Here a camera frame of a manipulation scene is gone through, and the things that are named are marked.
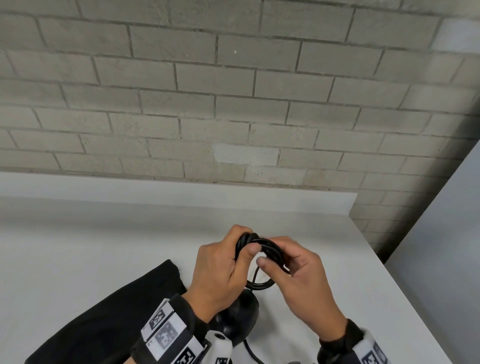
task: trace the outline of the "gray brick wall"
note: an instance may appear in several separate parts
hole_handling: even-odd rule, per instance
[[[479,88],[477,0],[0,0],[1,170],[357,192],[382,257]]]

